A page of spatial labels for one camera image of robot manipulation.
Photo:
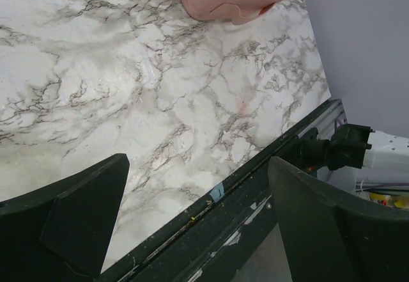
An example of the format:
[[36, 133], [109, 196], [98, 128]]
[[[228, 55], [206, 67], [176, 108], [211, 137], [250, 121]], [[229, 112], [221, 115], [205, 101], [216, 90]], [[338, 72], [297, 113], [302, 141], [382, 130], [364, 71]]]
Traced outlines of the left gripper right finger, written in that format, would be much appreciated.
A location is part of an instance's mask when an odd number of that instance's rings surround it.
[[293, 281], [408, 281], [408, 211], [322, 182], [279, 157], [268, 165]]

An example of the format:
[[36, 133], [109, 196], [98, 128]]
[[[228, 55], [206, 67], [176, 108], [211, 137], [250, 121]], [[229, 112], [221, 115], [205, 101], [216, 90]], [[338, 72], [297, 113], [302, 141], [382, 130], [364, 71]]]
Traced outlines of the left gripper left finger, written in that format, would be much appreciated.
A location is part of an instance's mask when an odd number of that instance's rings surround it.
[[96, 281], [130, 163], [114, 154], [1, 202], [1, 281]]

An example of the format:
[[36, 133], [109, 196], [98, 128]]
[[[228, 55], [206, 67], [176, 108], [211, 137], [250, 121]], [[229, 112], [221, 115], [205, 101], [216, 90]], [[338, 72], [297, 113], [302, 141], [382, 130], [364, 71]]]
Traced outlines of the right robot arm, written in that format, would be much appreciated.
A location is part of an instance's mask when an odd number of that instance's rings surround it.
[[306, 171], [365, 167], [408, 172], [408, 138], [343, 124], [324, 139], [313, 127], [297, 140], [293, 162]]

